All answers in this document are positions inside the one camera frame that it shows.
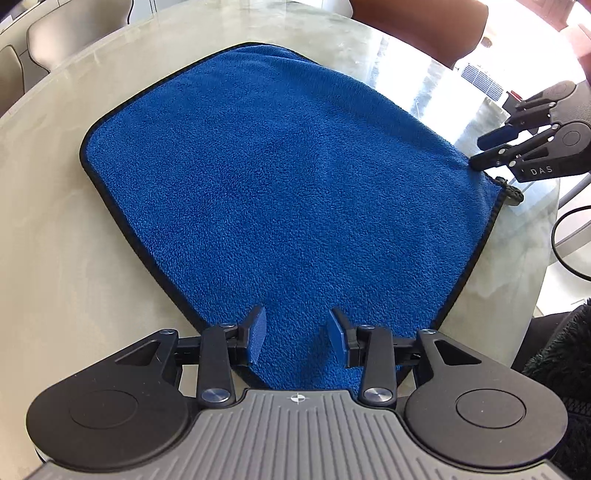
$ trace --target blue towel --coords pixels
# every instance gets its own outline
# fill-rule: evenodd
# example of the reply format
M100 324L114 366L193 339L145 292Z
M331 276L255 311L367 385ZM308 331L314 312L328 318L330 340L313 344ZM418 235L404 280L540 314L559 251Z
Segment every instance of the blue towel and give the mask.
M331 350L331 307L398 336L437 326L504 197L387 98L264 44L134 96L91 128L80 158L198 329L266 307L252 371L291 390L358 388L361 370Z

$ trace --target table surface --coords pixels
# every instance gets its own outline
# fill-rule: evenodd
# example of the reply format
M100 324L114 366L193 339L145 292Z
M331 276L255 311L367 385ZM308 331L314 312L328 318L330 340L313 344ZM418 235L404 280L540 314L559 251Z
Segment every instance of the table surface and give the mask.
M162 327L195 334L123 238L78 152L112 108L246 41L290 48L367 83L467 155L506 118L457 72L412 47L283 0L185 2L70 59L0 119L2 480L38 465L24 422L40 391ZM557 200L558 181L540 181L524 203L502 208L444 333L512 362L548 263Z

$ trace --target black towel edge trim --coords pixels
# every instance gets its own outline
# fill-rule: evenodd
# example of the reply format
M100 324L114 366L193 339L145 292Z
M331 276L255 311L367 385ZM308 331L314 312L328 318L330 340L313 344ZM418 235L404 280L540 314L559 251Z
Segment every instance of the black towel edge trim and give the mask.
M117 226L121 230L121 233L123 234L123 236L125 237L125 239L129 243L129 245L131 246L131 248L133 249L135 254L138 256L138 258L144 264L144 266L146 267L148 272L154 277L154 280L156 280L158 285L164 290L166 295L169 296L169 298L173 301L173 303L181 311L183 316L189 321L189 323L191 323L191 325L193 325L195 327L195 329L199 333L204 331L205 328L207 328L209 326L209 324L191 306L189 301L182 294L182 292L174 285L174 283L170 281L170 279L164 274L164 272L162 272L160 267L157 265L154 257L152 257L152 255L148 252L146 247L144 247L142 242L139 240L139 238L135 234L134 230L129 225L129 222L127 221L127 218L125 217L125 214L123 213L123 211L121 211L119 206L116 204L114 198L109 193L109 190L106 187L105 183L99 177L99 175L95 171L95 169L90 165L90 162L88 162L88 158L86 157L86 147L87 147L87 143L89 142L91 136L103 123L105 123L107 120L109 120L111 117L113 117L114 115L119 113L121 110L126 108L131 103L135 102L140 97L144 96L146 93L152 91L153 89L159 87L160 85L166 83L167 81L183 74L184 72L192 69L193 67L196 67L200 63L206 62L206 61L216 57L219 54L234 50L236 48L250 47L250 46L263 46L263 45L269 45L269 46L273 46L273 47L283 48L285 50L288 50L288 51L294 53L295 55L298 55L302 59L308 60L312 63L316 63L315 61L310 60L310 59L304 57L303 55L297 53L296 51L290 50L289 48L285 48L285 47L281 47L279 45L273 45L273 44L269 44L269 43L245 42L245 43L240 43L238 45L234 45L232 47L224 48L223 50L217 51L215 53L212 53L211 55L208 55L207 57L203 57L200 60L190 63L186 67L183 67L182 69L177 70L176 72L172 72L171 74L167 75L166 77L162 78L161 80L157 81L156 83L153 83L149 87L146 87L145 89L136 93L133 97L129 98L128 100L124 101L120 105L116 106L108 113L104 114L101 118L99 118L90 127L88 132L86 132L86 135L84 135L84 138L82 140L82 144L80 145L79 157L80 157L80 163L82 165L82 168L84 169L84 171L86 172L86 174L90 178L90 181L95 186L97 192L100 195L100 198L103 200L103 203L107 207L107 210L109 211L109 213L113 217L113 220L115 220L115 223L117 224ZM489 236L491 235L491 231L492 231L492 228L495 224L496 218L497 218L499 211L501 210L501 207L503 206L505 199L507 197L506 183L503 183L503 182L500 182L496 179L493 179L492 177L488 176L488 174L486 174L486 176L492 183L500 186L501 191L499 192L499 194L496 198L495 204L491 210L491 215L486 223L484 232L483 232L482 236L480 237L480 240L476 244L476 248L472 252L472 255L470 256L470 260L466 264L463 272L461 273L460 277L456 281L456 284L453 286L451 292L447 296L447 299L445 300L444 304L441 306L441 308L437 312L437 316L435 317L435 319L431 323L431 328L433 328L435 330L441 326L441 324L443 323L443 320L446 318L447 314L452 309L454 303L456 302L456 300L459 297L460 293L462 292L464 286L466 285L466 282L467 282L468 278L470 277L472 270L474 270L476 262L478 261L480 255L482 253L482 250L484 249L484 246L486 245L486 242L487 242ZM248 367L233 367L233 370L236 372L236 374L242 380L244 380L244 382L248 385L248 387L270 388L269 385L267 385L267 383L265 381L263 381L256 373L254 373ZM408 373L410 371L411 371L410 367L402 367L401 369L399 369L397 372L398 383L400 383L408 375Z
M478 259L480 258L480 255L482 254L482 251L484 250L484 247L488 242L489 237L491 236L492 228L495 226L495 222L497 217L499 216L499 212L501 211L501 208L503 207L505 200L507 199L506 183L499 181L497 179L493 179L486 172L485 175L491 183L494 183L495 185L501 187L501 191L496 197L495 204L492 206L491 215L489 216L484 231L480 236L480 240L478 240L478 243L476 244L476 248L472 251L472 255L470 256L468 263L464 267L464 270L457 279L456 284L453 286L451 292L447 295L445 302L443 303L441 308L439 308L439 311L437 312L435 319L431 323L430 328L434 330L439 330L441 324L446 319L454 304L457 302L460 293L462 293L462 291L464 290L464 287L468 282L468 278L470 278L470 275L472 275L472 271L474 270L474 267L476 266L476 263L478 262ZM411 372L411 370L411 367L401 367L396 371L396 380L398 385L402 383L402 381Z
M125 237L125 239L129 243L129 245L131 246L131 248L133 249L135 254L139 257L141 262L144 264L144 266L146 267L148 272L154 277L154 280L156 280L156 282L164 290L166 295L168 295L168 297L173 301L173 303L181 311L181 313L184 315L184 317L189 321L189 323L191 325L193 325L193 327L195 327L195 329L199 333L202 333L209 326L209 324L191 306L189 301L182 294L182 292L174 285L174 283L168 279L168 277L164 274L164 272L162 272L162 270L160 269L160 267L156 263L156 260L154 259L154 257L152 257L152 255L148 252L146 247L144 247L142 242L139 240L139 238L135 234L134 230L131 228L131 225L127 221L125 214L123 213L123 211L121 211L119 206L116 204L114 198L109 193L109 190L106 187L105 183L100 178L100 176L95 171L95 169L90 165L90 162L88 161L88 158L86 157L86 147L87 147L87 144L88 144L91 136L103 123L105 123L107 120L109 120L111 117L113 117L114 115L119 113L121 110L126 108L131 103L135 102L140 97L144 96L146 93L159 87L163 83L166 83L167 81L183 74L184 72L192 69L193 67L199 65L200 63L203 63L205 61L208 61L208 60L214 58L215 56L217 56L221 53L225 53L227 51L231 51L236 48L250 47L250 46L257 46L257 45L271 45L271 44L259 43L259 42L240 43L238 45L234 45L232 47L225 48L224 50L217 51L211 55L208 55L207 57L204 57L198 61L195 61L195 62L187 65L186 67L183 67L180 70L177 70L176 72L171 73L170 75L167 75L163 79L157 81L156 83L153 83L149 87L136 93L133 97L124 101L122 104L113 108L110 112L106 113L101 118L99 118L90 127L90 129L88 130L88 132L86 133L86 135L84 136L84 138L82 140L82 144L80 145L79 157L80 157L80 163L82 165L82 168L84 169L84 171L86 172L86 174L90 178L90 181L93 183L96 190L98 191L100 198L103 200L103 203L105 204L105 206L107 207L107 210L109 211L109 213L113 217L113 220L115 220L115 223L119 227L119 230L121 230L121 233L123 234L123 236ZM266 382L264 382L256 373L254 373L248 367L232 367L232 368L236 372L236 374L248 385L248 387L264 388L264 389L270 388Z

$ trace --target metal screw cap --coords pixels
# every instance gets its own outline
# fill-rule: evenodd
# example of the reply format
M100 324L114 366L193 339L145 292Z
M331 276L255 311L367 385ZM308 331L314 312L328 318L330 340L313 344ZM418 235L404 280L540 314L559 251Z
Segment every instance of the metal screw cap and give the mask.
M385 401L391 400L392 392L390 392L390 390L387 388L372 387L364 391L363 396L370 402L383 403Z
M201 398L209 403L221 403L230 398L230 392L225 388L208 388L201 393Z

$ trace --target dark fuzzy fabric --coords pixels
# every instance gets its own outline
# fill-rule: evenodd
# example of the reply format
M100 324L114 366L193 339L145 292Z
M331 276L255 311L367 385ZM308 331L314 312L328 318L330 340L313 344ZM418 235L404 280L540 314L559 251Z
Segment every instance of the dark fuzzy fabric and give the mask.
M569 411L553 462L572 480L591 479L591 299L570 313L564 330L522 373L554 391Z

